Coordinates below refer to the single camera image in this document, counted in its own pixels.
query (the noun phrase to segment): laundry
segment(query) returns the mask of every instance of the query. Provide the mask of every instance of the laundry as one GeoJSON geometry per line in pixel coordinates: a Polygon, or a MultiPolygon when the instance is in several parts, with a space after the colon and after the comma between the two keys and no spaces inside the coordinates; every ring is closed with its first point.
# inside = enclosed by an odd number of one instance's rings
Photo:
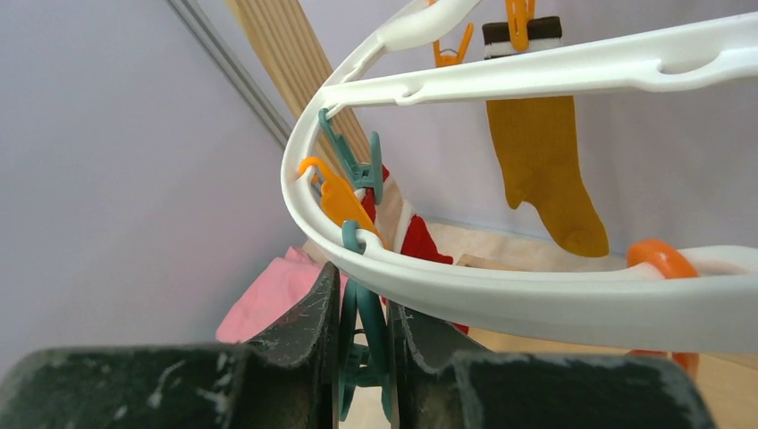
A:
{"type": "MultiPolygon", "coordinates": [[[[257,277],[223,319],[215,337],[220,342],[247,341],[276,322],[310,292],[321,265],[301,248],[289,248],[257,277]]],[[[344,294],[348,278],[340,276],[344,294]]]]}
{"type": "MultiPolygon", "coordinates": [[[[396,186],[390,172],[383,168],[384,188],[391,189],[396,186]]],[[[398,196],[400,193],[390,193],[390,196],[398,196]]],[[[393,251],[407,257],[424,259],[425,261],[438,262],[452,265],[453,258],[443,255],[437,250],[432,234],[426,227],[424,219],[415,213],[413,206],[403,198],[386,198],[380,206],[375,205],[374,192],[366,189],[361,200],[363,208],[371,217],[379,231],[384,232],[385,237],[392,238],[393,251]]],[[[464,333],[468,333],[468,326],[454,324],[464,333]]]]}
{"type": "MultiPolygon", "coordinates": [[[[507,22],[485,24],[482,32],[485,60],[520,53],[507,22]]],[[[557,16],[529,21],[526,32],[523,52],[560,46],[557,16]]],[[[579,170],[574,97],[488,100],[487,117],[508,206],[534,206],[553,241],[570,253],[608,255],[605,227],[579,170]]]]}

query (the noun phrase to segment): white paint scratch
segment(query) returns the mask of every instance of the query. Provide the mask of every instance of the white paint scratch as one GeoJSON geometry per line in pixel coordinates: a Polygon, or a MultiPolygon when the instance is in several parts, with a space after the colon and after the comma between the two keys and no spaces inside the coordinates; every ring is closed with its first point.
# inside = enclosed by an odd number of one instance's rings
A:
{"type": "Polygon", "coordinates": [[[227,374],[215,381],[214,386],[224,387],[232,381],[232,374],[227,374]]]}
{"type": "Polygon", "coordinates": [[[116,410],[116,413],[114,414],[114,421],[121,420],[124,416],[126,416],[126,406],[121,405],[119,409],[116,410]]]}
{"type": "Polygon", "coordinates": [[[223,367],[226,365],[226,353],[221,353],[218,355],[218,360],[215,363],[215,371],[219,372],[223,369],[223,367]]]}
{"type": "Polygon", "coordinates": [[[184,365],[184,361],[180,360],[179,362],[167,367],[160,377],[158,377],[158,385],[153,391],[153,393],[150,394],[150,396],[147,397],[147,404],[152,408],[158,408],[161,406],[161,400],[164,398],[163,389],[165,385],[165,380],[177,368],[184,365]]]}
{"type": "Polygon", "coordinates": [[[49,359],[49,365],[53,368],[60,368],[69,362],[68,355],[59,351],[51,352],[49,359]]]}
{"type": "Polygon", "coordinates": [[[227,407],[229,406],[229,401],[226,398],[226,395],[221,392],[204,391],[202,389],[197,389],[195,390],[195,393],[197,393],[199,397],[213,402],[215,405],[216,414],[225,413],[227,407]]]}

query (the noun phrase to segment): red cloth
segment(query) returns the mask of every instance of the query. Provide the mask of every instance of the red cloth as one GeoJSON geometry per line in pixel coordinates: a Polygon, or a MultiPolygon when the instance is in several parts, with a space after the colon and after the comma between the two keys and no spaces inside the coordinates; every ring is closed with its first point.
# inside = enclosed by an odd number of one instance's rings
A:
{"type": "Polygon", "coordinates": [[[432,234],[426,228],[426,222],[415,214],[410,218],[410,225],[405,234],[400,253],[407,257],[417,257],[425,261],[452,265],[452,257],[441,255],[437,251],[437,245],[434,244],[432,234]]]}
{"type": "MultiPolygon", "coordinates": [[[[382,176],[384,181],[390,177],[390,172],[386,167],[382,166],[382,176]]],[[[366,209],[368,217],[371,222],[376,221],[376,205],[374,190],[371,188],[366,189],[366,196],[361,201],[361,205],[366,209]]],[[[432,234],[429,233],[426,228],[426,222],[420,216],[413,215],[408,225],[408,230],[403,240],[400,254],[407,257],[417,257],[425,261],[439,262],[440,264],[452,265],[452,257],[440,254],[437,251],[437,245],[434,244],[432,234]]],[[[382,302],[387,304],[387,298],[382,297],[382,302]]],[[[462,324],[454,324],[463,333],[468,334],[468,326],[462,324]]]]}

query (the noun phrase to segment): teal clothespin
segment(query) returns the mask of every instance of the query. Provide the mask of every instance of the teal clothespin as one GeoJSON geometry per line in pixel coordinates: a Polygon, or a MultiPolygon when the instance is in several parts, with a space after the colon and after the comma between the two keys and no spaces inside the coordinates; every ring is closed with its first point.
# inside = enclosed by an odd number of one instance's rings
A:
{"type": "MultiPolygon", "coordinates": [[[[342,243],[346,249],[362,254],[364,248],[358,243],[357,231],[356,221],[346,221],[342,225],[342,243]]],[[[382,303],[378,295],[352,279],[348,280],[345,287],[337,344],[340,364],[340,420],[345,421],[348,416],[356,386],[381,386],[384,416],[391,421],[389,333],[384,321],[382,303]],[[358,314],[363,322],[368,347],[355,344],[358,314]]]]}
{"type": "Polygon", "coordinates": [[[353,151],[348,146],[345,136],[334,132],[332,120],[326,119],[329,109],[318,111],[318,123],[326,134],[329,141],[334,146],[334,151],[340,158],[340,163],[345,173],[348,174],[350,184],[354,189],[372,188],[374,189],[374,200],[377,205],[382,204],[384,195],[384,177],[382,175],[382,145],[379,141],[379,134],[374,131],[368,139],[369,148],[371,149],[371,164],[359,163],[353,151]]]}

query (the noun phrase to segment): pink cloth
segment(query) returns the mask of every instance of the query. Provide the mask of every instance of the pink cloth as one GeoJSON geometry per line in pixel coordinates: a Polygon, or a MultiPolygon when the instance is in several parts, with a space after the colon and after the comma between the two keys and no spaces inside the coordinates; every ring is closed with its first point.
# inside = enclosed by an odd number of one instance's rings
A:
{"type": "MultiPolygon", "coordinates": [[[[261,333],[310,292],[321,268],[301,248],[289,248],[234,303],[216,330],[216,339],[237,343],[261,333]]],[[[341,296],[347,282],[348,278],[340,275],[341,296]]]]}

